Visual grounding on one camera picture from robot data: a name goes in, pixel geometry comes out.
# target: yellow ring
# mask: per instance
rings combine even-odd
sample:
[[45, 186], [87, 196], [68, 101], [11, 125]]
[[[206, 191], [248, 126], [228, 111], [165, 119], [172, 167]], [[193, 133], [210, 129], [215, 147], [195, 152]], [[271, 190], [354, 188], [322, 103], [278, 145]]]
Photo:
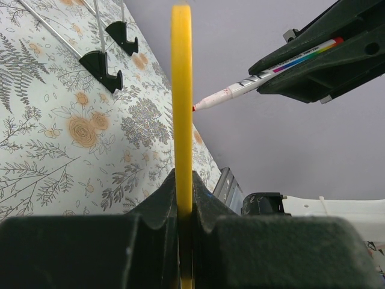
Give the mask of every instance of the yellow ring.
[[[179, 250], [191, 254], [190, 218], [193, 210], [193, 56], [191, 9], [175, 5], [171, 13], [171, 84], [175, 149], [176, 202]], [[182, 275], [182, 289], [192, 288], [191, 278]]]

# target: gray wall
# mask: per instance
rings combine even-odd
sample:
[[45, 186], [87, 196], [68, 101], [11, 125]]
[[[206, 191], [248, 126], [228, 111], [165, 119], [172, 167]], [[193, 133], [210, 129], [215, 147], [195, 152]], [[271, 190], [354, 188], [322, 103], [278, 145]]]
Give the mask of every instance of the gray wall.
[[[170, 12], [176, 1], [125, 0], [166, 74]], [[334, 0], [190, 1], [197, 102], [248, 76], [258, 59], [285, 44]], [[243, 191], [299, 197], [385, 198], [383, 78], [325, 105], [251, 92], [194, 123], [220, 167]]]

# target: yellow object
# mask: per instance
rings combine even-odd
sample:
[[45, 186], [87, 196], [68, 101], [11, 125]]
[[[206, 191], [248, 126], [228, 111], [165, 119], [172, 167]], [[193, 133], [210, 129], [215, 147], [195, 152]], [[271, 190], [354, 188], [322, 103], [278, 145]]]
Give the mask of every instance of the yellow object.
[[192, 288], [191, 212], [193, 210], [193, 56], [191, 10], [175, 5], [171, 12], [171, 84], [175, 149], [176, 202], [182, 289]]

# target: robotic arm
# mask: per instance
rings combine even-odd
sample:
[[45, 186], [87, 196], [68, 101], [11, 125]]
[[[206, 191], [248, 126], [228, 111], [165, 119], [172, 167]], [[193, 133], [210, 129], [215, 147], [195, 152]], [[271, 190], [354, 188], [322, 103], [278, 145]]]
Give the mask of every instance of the robotic arm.
[[289, 30], [284, 37], [287, 44], [249, 68], [250, 75], [328, 39], [344, 42], [281, 73], [258, 92], [326, 103], [385, 72], [385, 0], [338, 0], [301, 31]]

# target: rainbow stripe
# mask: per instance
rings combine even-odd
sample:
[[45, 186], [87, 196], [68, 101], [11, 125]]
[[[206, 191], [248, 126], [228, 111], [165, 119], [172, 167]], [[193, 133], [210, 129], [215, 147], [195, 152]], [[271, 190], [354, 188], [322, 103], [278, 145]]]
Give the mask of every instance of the rainbow stripe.
[[283, 71], [283, 70], [285, 70], [287, 68], [290, 68], [290, 67], [292, 67], [292, 66], [294, 66], [294, 65], [296, 65], [298, 63], [301, 63], [301, 62], [304, 62], [304, 61], [306, 61], [306, 60], [308, 60], [310, 58], [313, 58], [313, 57], [317, 56], [318, 54], [323, 53], [324, 51], [329, 50], [330, 48], [333, 48], [333, 47], [337, 46], [338, 44], [340, 44], [342, 42], [341, 40], [342, 39], [335, 39], [336, 43], [331, 44], [329, 46], [326, 46], [324, 48], [321, 48], [320, 50], [317, 50], [317, 51], [315, 51], [313, 53], [309, 53], [307, 55], [304, 55], [304, 56], [300, 57], [299, 59], [294, 60], [293, 62], [284, 64], [283, 66], [274, 69], [273, 72], [277, 73], [277, 72]]

